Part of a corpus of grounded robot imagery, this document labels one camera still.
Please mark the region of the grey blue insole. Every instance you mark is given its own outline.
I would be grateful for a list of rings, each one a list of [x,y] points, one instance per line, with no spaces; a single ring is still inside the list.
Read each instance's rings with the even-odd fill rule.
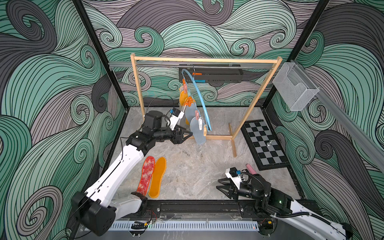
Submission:
[[[201,118],[192,118],[190,122],[190,130],[193,133],[197,145],[201,146],[206,142],[206,136],[204,136],[204,124]]]
[[[192,119],[195,118],[197,110],[197,105],[194,101],[185,104],[185,117],[187,125],[190,125]]]

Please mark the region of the red patterned insole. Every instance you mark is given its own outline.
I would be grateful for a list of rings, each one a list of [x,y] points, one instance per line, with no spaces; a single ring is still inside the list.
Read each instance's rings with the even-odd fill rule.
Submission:
[[[137,188],[137,192],[145,196],[148,192],[150,182],[155,169],[155,158],[148,156],[142,166],[142,175]]]

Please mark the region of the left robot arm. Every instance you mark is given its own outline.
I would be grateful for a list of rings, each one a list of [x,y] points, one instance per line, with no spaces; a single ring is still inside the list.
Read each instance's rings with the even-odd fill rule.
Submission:
[[[146,197],[133,193],[124,200],[113,202],[116,191],[133,169],[157,142],[171,141],[182,144],[192,137],[192,132],[179,126],[184,112],[172,109],[170,116],[159,111],[149,111],[141,127],[131,134],[113,164],[84,192],[76,192],[71,204],[73,217],[96,236],[102,236],[114,221],[139,210],[144,210]]]

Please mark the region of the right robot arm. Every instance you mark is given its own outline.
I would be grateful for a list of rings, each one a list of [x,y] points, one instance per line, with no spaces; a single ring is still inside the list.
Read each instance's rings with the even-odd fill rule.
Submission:
[[[354,233],[348,223],[336,223],[303,206],[291,196],[272,188],[259,174],[247,170],[227,169],[219,179],[217,190],[229,199],[240,197],[254,201],[253,212],[266,222],[283,221],[315,240],[350,240]]]

